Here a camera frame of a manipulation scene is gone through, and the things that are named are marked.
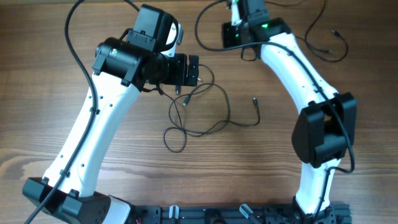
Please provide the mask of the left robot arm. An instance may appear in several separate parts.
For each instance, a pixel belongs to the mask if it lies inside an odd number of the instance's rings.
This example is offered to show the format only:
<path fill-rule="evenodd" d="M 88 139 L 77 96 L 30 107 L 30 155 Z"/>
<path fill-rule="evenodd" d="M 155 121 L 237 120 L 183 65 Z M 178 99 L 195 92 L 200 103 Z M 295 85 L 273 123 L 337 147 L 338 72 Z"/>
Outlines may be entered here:
<path fill-rule="evenodd" d="M 143 5 L 134 27 L 110 37 L 95 52 L 93 73 L 81 111 L 61 151 L 42 177 L 30 177 L 22 189 L 36 212 L 66 223 L 139 223 L 131 203 L 96 191 L 111 141 L 130 107 L 161 85 L 195 86 L 198 57 L 178 54 L 183 30 L 171 14 Z"/>

